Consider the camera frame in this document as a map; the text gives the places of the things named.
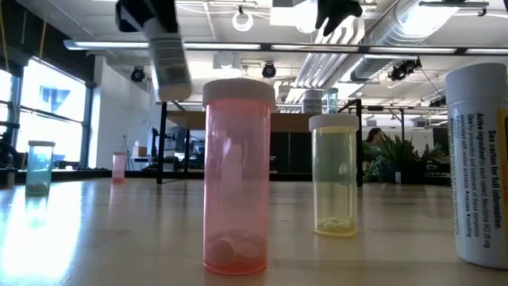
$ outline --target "white bottle cap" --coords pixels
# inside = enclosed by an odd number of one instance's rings
[[[446,76],[447,105],[469,99],[507,99],[506,65],[475,64],[450,72]]]
[[[218,79],[203,87],[203,106],[217,99],[257,99],[275,109],[275,90],[253,79]]]
[[[321,100],[321,94],[316,90],[308,90],[303,93],[303,100]]]
[[[309,131],[323,127],[352,127],[358,130],[358,116],[353,114],[321,114],[309,119]]]

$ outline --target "green plant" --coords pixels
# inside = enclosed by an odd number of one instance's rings
[[[386,163],[387,159],[383,156],[375,158],[365,173],[365,180],[367,182],[384,182]]]
[[[441,150],[441,146],[436,144],[434,148],[430,149],[428,144],[425,144],[425,151],[421,156],[418,151],[414,150],[413,139],[410,141],[402,141],[399,136],[395,135],[395,139],[383,135],[383,142],[379,146],[379,154],[386,160],[396,164],[407,164],[410,162],[435,161],[445,156]]]
[[[443,150],[441,150],[441,145],[439,145],[439,143],[434,145],[434,148],[432,148],[432,150],[429,150],[429,145],[425,144],[425,151],[421,155],[420,160],[423,162],[428,161],[435,162],[437,160],[443,159],[444,157],[446,157],[446,154],[443,152]]]
[[[418,153],[414,151],[411,141],[402,141],[399,136],[391,139],[386,134],[383,135],[383,141],[379,146],[379,154],[386,160],[397,164],[418,160]]]

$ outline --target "spotlight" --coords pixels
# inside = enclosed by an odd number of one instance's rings
[[[445,107],[445,106],[446,106],[446,96],[443,96],[438,100],[430,102],[429,104],[429,107]]]
[[[130,74],[130,79],[134,83],[142,83],[143,79],[145,77],[143,66],[134,66],[134,71],[132,74]]]
[[[276,73],[277,70],[275,69],[273,63],[265,63],[263,71],[261,72],[265,79],[271,79]]]
[[[394,65],[394,69],[388,74],[388,78],[392,81],[403,80],[419,68],[421,68],[419,57],[416,60],[404,60],[402,64]]]

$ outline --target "wall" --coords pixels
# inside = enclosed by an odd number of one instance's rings
[[[114,152],[125,152],[126,137],[129,151],[134,142],[148,146],[148,135],[154,124],[155,105],[146,91],[132,84],[106,64],[103,57],[95,61],[89,166],[112,168]]]

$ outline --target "wooden table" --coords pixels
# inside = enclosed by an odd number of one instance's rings
[[[506,286],[508,271],[455,253],[452,190],[368,184],[360,232],[313,232],[311,183],[270,185],[265,271],[221,276],[202,266],[203,182],[157,190],[150,179],[53,184],[45,198],[0,191],[0,284],[174,286]]]

